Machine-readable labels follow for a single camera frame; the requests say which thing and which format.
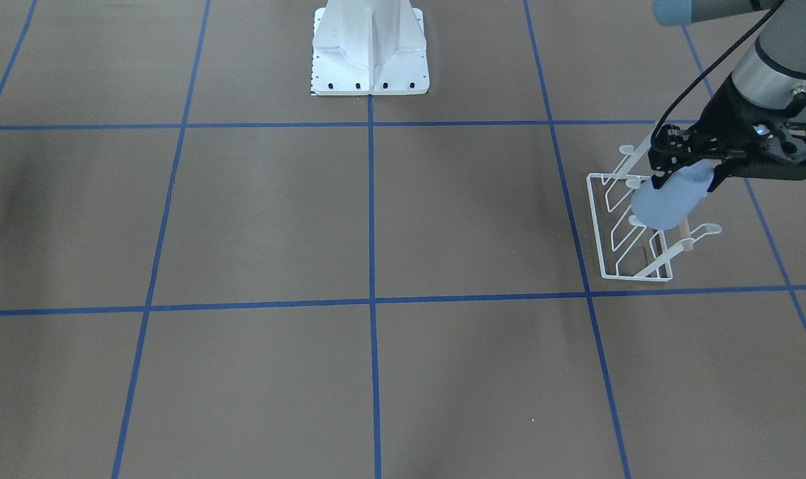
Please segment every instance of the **white wire rack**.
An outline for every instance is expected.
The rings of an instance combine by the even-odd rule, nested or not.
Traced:
[[[664,231],[647,227],[632,214],[630,199],[650,176],[632,175],[629,172],[649,148],[650,134],[637,148],[631,145],[620,146],[619,152],[624,158],[613,173],[590,173],[586,177],[589,209],[595,227],[595,243],[603,278],[671,280],[672,258],[683,251],[691,251],[693,245],[705,236],[722,232],[722,227],[718,224],[700,224],[691,230],[688,219],[685,218],[678,227],[679,239],[670,246]],[[599,188],[606,187],[601,194],[601,208],[595,199],[598,185]],[[605,228],[609,230],[606,237],[601,235]],[[633,260],[629,266],[625,264],[628,259]]]

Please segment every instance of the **white metal pedestal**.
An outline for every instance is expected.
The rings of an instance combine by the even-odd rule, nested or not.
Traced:
[[[430,89],[424,13],[409,0],[329,0],[315,12],[311,91],[424,94]]]
[[[688,219],[685,219],[678,228],[680,239],[669,246],[664,231],[647,227],[632,214],[630,199],[634,191],[650,177],[631,175],[629,172],[649,148],[650,134],[635,149],[631,145],[619,148],[624,158],[613,173],[590,173],[586,177],[598,263],[603,278],[668,281],[672,279],[672,258],[683,251],[691,251],[701,238],[722,232],[718,224],[701,224],[690,230]],[[598,184],[601,188],[607,187],[601,204],[597,204],[595,199],[595,186]],[[601,235],[603,231],[607,232],[607,237]],[[633,269],[624,266],[628,259],[634,260]]]

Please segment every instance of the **gray floor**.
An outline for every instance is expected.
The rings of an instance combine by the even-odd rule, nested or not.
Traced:
[[[321,6],[0,0],[0,478],[806,478],[806,182],[664,285],[585,194],[759,15],[418,0],[430,93],[328,99]]]

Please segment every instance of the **black cable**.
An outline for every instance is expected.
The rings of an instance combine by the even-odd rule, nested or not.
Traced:
[[[701,160],[702,158],[705,158],[705,160],[725,160],[725,158],[728,158],[728,155],[724,154],[685,154],[685,152],[682,151],[667,150],[665,148],[661,148],[659,145],[655,145],[654,143],[656,142],[656,137],[658,137],[661,128],[664,126],[664,122],[666,122],[666,119],[668,118],[668,116],[670,116],[670,113],[674,109],[676,109],[676,107],[684,100],[684,98],[686,98],[686,95],[690,94],[690,92],[692,91],[693,88],[696,87],[696,85],[700,84],[708,74],[713,72],[714,68],[718,67],[720,63],[723,63],[723,61],[725,61],[725,59],[728,58],[732,52],[734,52],[740,45],[743,44],[743,42],[748,40],[749,37],[751,37],[756,31],[758,31],[759,28],[761,28],[765,23],[767,23],[768,19],[770,19],[770,17],[773,16],[773,13],[776,13],[776,10],[778,10],[778,7],[780,7],[782,3],[784,3],[784,0],[778,0],[778,2],[773,6],[773,8],[769,9],[769,11],[758,21],[758,23],[755,24],[754,27],[749,28],[749,31],[746,31],[746,33],[744,33],[743,36],[740,37],[740,39],[734,42],[734,45],[726,49],[726,51],[722,54],[721,57],[717,58],[716,61],[714,61],[713,64],[710,65],[710,67],[707,67],[707,69],[704,70],[704,72],[702,72],[701,75],[699,75],[695,80],[693,80],[692,84],[686,87],[686,90],[684,90],[682,94],[678,95],[678,98],[676,98],[676,100],[672,102],[670,107],[666,109],[664,115],[660,117],[658,125],[656,125],[654,127],[654,130],[652,131],[652,148],[654,149],[654,151],[661,152],[662,154],[676,156],[679,158],[699,158],[699,160]]]

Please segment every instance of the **light blue joint cap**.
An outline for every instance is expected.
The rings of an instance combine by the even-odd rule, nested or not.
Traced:
[[[692,23],[692,0],[654,0],[654,18],[664,27]]]

